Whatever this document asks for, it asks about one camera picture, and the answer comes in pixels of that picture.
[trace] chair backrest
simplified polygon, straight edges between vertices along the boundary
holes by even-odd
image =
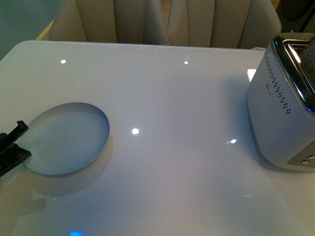
[[[168,23],[170,45],[267,47],[281,32],[270,0],[173,0]]]
[[[49,40],[169,44],[159,0],[62,0]]]

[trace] blue led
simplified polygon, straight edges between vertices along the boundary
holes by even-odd
[[[69,236],[83,236],[81,231],[70,231]]]

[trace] glossy table surface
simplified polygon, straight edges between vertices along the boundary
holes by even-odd
[[[111,131],[101,155],[74,174],[21,164],[1,177],[0,235],[315,235],[315,174],[272,166],[254,145],[245,91],[262,56],[18,45],[0,62],[0,132],[68,102],[99,107]]]

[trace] toaster vent holes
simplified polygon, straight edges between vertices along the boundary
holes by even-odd
[[[280,103],[283,105],[283,109],[285,110],[285,113],[287,115],[289,115],[291,113],[291,109],[288,107],[287,102],[284,102],[284,97],[282,92],[280,91],[280,86],[278,86],[278,81],[277,78],[275,77],[275,73],[272,70],[270,61],[269,61],[269,57],[267,56],[267,54],[265,54],[264,56],[266,65],[267,65],[267,69],[269,72],[269,76],[271,79],[271,83],[274,85],[275,91],[276,91],[276,96],[278,96],[278,99],[280,100]]]

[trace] circular lid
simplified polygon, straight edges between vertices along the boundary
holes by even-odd
[[[282,0],[282,14],[287,21],[295,21],[310,9],[313,0]]]
[[[91,163],[109,137],[109,122],[97,107],[66,103],[36,117],[19,146],[32,156],[24,164],[40,174],[63,175]]]

